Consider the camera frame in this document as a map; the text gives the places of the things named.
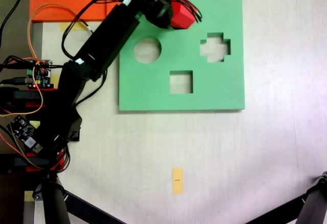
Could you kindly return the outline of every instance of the square hole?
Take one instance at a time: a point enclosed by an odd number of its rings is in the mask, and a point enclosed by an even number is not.
[[[170,93],[192,94],[193,71],[170,71]]]

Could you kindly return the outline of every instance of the metal stand leg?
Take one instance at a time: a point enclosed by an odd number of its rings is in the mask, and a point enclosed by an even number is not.
[[[323,224],[327,210],[326,187],[327,181],[322,178],[309,192],[296,224]]]
[[[66,206],[70,214],[80,218],[89,224],[125,224],[121,220],[100,210],[94,205],[84,201],[78,196],[66,191]]]
[[[327,210],[327,171],[306,194],[254,219],[247,224],[323,224]]]
[[[247,224],[287,224],[295,220],[301,212],[304,205],[303,199],[306,199],[306,194],[289,201],[288,203],[279,206],[278,208],[254,219]]]
[[[50,172],[33,192],[36,201],[43,200],[46,224],[71,224],[64,200],[65,190],[56,173]]]
[[[71,224],[62,190],[55,184],[45,184],[42,189],[46,224]]]

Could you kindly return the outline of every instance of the yellow paper strip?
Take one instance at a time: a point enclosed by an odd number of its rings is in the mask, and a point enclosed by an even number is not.
[[[173,168],[172,170],[172,184],[173,184],[173,195],[179,195],[184,192],[183,190],[183,169]]]

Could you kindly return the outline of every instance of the wire bundle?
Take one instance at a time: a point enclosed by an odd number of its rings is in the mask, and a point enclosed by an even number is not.
[[[189,0],[168,0],[170,2],[181,3],[193,16],[197,23],[202,22],[202,13]]]
[[[57,155],[57,160],[55,161],[53,166],[49,166],[48,168],[40,168],[37,165],[33,164],[28,157],[25,156],[22,148],[19,146],[17,139],[12,131],[11,128],[11,124],[10,125],[10,129],[11,132],[9,132],[8,130],[6,130],[2,125],[0,125],[0,128],[9,136],[9,138],[13,141],[15,147],[13,147],[12,145],[10,145],[10,143],[2,136],[2,134],[0,133],[0,138],[8,145],[10,146],[13,150],[15,150],[19,155],[21,155],[24,160],[26,161],[27,164],[31,165],[32,167],[35,167],[39,170],[45,170],[45,171],[55,171],[55,172],[63,172],[64,170],[66,170],[71,162],[71,155],[69,153],[69,149],[68,149],[68,145],[65,145],[62,152],[60,152]]]
[[[67,27],[67,29],[64,31],[63,35],[62,35],[62,41],[61,41],[61,49],[63,51],[63,53],[69,58],[69,59],[74,59],[75,56],[72,56],[71,54],[69,54],[64,46],[65,40],[69,34],[69,32],[71,31],[71,29],[74,27],[75,23],[80,20],[80,17],[82,16],[82,14],[93,4],[106,4],[106,3],[116,3],[116,2],[120,2],[120,0],[91,0],[91,2],[89,2],[78,14],[76,14],[74,20],[70,23],[70,25]]]

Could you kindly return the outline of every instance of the yellow sticky note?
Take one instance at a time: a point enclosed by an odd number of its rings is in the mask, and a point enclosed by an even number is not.
[[[33,191],[25,191],[25,202],[34,202],[34,198],[33,198]]]
[[[183,169],[173,168],[172,170],[173,195],[179,195],[183,190]]]
[[[40,126],[40,121],[30,121],[30,124],[34,127],[34,128],[38,128]]]
[[[53,84],[54,88],[58,88],[60,74],[51,74],[50,83]]]
[[[60,31],[65,31],[67,27],[71,24],[71,22],[60,22],[59,23],[59,29]],[[71,31],[88,31],[87,27],[85,24],[81,22],[76,22],[71,29]]]

